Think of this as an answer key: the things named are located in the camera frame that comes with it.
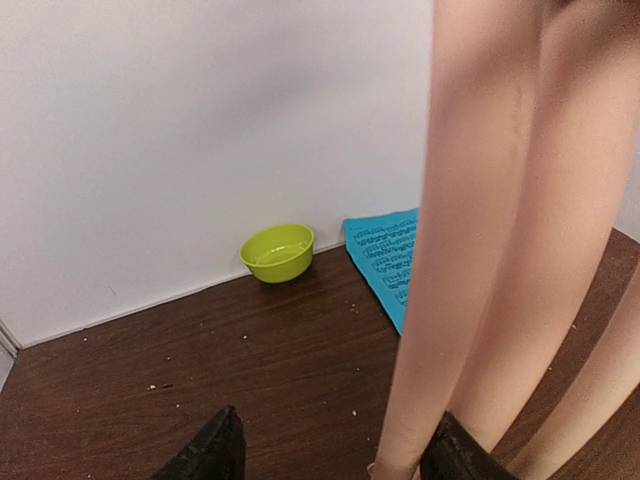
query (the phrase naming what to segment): blue towel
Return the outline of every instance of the blue towel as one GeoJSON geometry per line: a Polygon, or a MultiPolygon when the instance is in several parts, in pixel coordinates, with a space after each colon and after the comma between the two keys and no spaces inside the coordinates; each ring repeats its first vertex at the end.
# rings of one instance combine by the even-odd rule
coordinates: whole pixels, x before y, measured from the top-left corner
{"type": "Polygon", "coordinates": [[[344,222],[347,252],[402,334],[418,210],[344,222]]]}

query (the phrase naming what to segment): dark brown floor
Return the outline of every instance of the dark brown floor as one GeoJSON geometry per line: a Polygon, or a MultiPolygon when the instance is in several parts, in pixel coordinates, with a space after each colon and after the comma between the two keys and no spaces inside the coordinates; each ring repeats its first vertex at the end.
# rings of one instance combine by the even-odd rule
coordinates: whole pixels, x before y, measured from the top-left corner
{"type": "MultiPolygon", "coordinates": [[[[499,446],[501,461],[576,374],[639,255],[613,234],[577,330],[499,446]]],[[[291,284],[243,278],[30,348],[0,395],[0,477],[145,478],[233,403],[246,424],[248,480],[365,479],[397,341],[339,248],[291,284]]],[[[636,391],[555,478],[639,478],[639,433],[636,391]]]]}

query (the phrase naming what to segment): white wall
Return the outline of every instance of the white wall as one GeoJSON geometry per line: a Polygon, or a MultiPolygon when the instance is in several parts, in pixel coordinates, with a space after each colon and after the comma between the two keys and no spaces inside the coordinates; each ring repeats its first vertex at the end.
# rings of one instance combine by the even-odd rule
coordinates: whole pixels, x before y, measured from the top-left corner
{"type": "Polygon", "coordinates": [[[418,0],[0,3],[0,316],[32,344],[418,202],[418,0]]]}

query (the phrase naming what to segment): yellow-green bowl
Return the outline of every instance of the yellow-green bowl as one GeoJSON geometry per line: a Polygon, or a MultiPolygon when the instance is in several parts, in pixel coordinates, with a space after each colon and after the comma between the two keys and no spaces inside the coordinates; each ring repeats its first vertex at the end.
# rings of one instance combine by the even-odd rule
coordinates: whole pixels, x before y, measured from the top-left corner
{"type": "Polygon", "coordinates": [[[276,225],[251,237],[240,259],[265,283],[283,283],[302,275],[313,259],[313,230],[304,225],[276,225]]]}

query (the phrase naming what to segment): plastic bowl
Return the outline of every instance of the plastic bowl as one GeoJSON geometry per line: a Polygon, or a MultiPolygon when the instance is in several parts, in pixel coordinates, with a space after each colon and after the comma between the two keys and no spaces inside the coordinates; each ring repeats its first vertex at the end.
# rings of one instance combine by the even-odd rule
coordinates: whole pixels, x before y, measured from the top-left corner
{"type": "Polygon", "coordinates": [[[288,282],[311,265],[314,238],[305,225],[276,225],[247,240],[240,259],[262,282],[288,282]]]}

